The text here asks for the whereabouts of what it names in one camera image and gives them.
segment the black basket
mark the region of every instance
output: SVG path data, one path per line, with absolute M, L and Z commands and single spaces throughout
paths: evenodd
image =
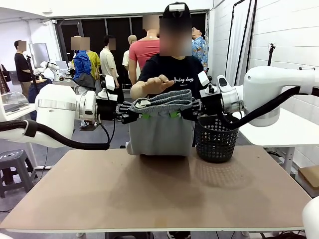
M 230 115 L 226 118 L 238 120 Z M 237 135 L 238 129 L 228 129 L 217 116 L 200 117 L 195 126 L 198 156 L 212 163 L 227 162 L 233 155 Z

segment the red shirt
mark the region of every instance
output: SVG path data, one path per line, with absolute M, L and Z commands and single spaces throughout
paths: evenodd
M 160 40 L 136 41 L 130 46 L 129 58 L 138 61 L 142 70 L 145 62 L 160 52 Z

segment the white curtain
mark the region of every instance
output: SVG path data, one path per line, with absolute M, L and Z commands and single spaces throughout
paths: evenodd
M 248 7 L 249 7 L 249 1 L 245 0 L 242 3 L 238 4 L 234 8 L 234 19 L 233 19 L 233 25 L 231 29 L 231 35 L 230 35 L 230 43 L 229 43 L 229 52 L 228 52 L 228 60 L 227 60 L 227 68 L 226 68 L 226 79 L 229 82 L 230 85 L 234 86 L 235 80 L 236 80 L 236 72 L 238 68 L 238 61 L 239 61 L 239 55 L 240 55 L 240 49 L 242 45 L 243 36 L 245 33 L 244 38 L 244 45 L 242 49 L 242 55 L 241 55 L 241 62 L 239 65 L 239 71 L 238 71 L 238 77 L 236 84 L 238 85 L 240 82 L 240 77 L 242 75 L 242 72 L 246 69 L 246 60 L 247 57 L 244 56 L 244 54 L 247 53 L 247 48 L 249 47 L 249 40 L 250 40 L 250 28 L 251 28 L 251 22 L 252 22 L 252 13 L 254 8 L 255 1 L 252 0 L 251 2 L 251 10 L 247 22 L 247 29 L 245 32 L 245 24 L 247 19 L 247 13 L 248 13 Z

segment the floral shirt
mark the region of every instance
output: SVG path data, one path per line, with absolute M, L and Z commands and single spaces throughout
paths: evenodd
M 208 60 L 208 46 L 206 41 L 202 36 L 196 38 L 192 44 L 192 55 L 201 61 L 204 70 L 207 69 L 207 60 Z

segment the white table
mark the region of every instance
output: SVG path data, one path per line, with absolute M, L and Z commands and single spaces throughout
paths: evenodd
M 233 115 L 240 118 L 239 112 Z M 296 146 L 319 145 L 319 125 L 283 108 L 280 108 L 279 119 L 273 125 L 255 127 L 247 123 L 239 131 L 253 145 L 286 148 L 284 169 L 288 173 L 291 172 Z
M 35 111 L 35 104 L 29 104 L 28 106 L 20 108 L 19 111 L 16 111 L 13 113 L 7 113 L 8 115 L 6 118 L 7 118 L 7 120 L 16 120 L 18 118 L 25 119 L 25 116 L 28 113 L 31 113 L 32 111 Z M 30 162 L 31 162 L 33 168 L 35 170 L 43 170 L 43 166 L 38 166 L 38 164 L 36 162 L 36 158 L 35 158 L 35 154 L 34 154 L 34 151 L 32 148 L 32 144 L 30 142 L 25 143 L 25 144 L 26 144 L 26 148 L 28 151 L 27 153 L 28 153 L 28 156 L 29 156 L 29 159 L 30 159 Z
M 74 81 L 72 79 L 65 80 L 65 81 L 52 81 L 54 85 L 61 85 L 61 86 L 74 86 Z

